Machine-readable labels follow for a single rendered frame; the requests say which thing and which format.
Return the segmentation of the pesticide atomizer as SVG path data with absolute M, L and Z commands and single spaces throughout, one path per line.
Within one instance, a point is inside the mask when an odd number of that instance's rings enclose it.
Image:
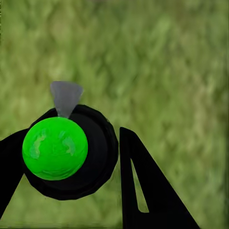
M 81 85 L 50 84 L 55 108 L 31 124 L 21 149 L 27 180 L 44 196 L 77 200 L 95 193 L 113 174 L 118 139 L 103 113 L 77 104 Z

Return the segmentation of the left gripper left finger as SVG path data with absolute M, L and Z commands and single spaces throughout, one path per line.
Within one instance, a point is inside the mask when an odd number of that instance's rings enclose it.
M 21 149 L 28 130 L 20 130 L 0 141 L 0 218 L 24 174 Z

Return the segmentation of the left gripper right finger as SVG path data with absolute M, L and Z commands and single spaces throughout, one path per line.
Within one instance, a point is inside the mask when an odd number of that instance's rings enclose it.
M 123 229 L 200 229 L 138 135 L 120 127 Z M 149 213 L 138 210 L 134 164 Z

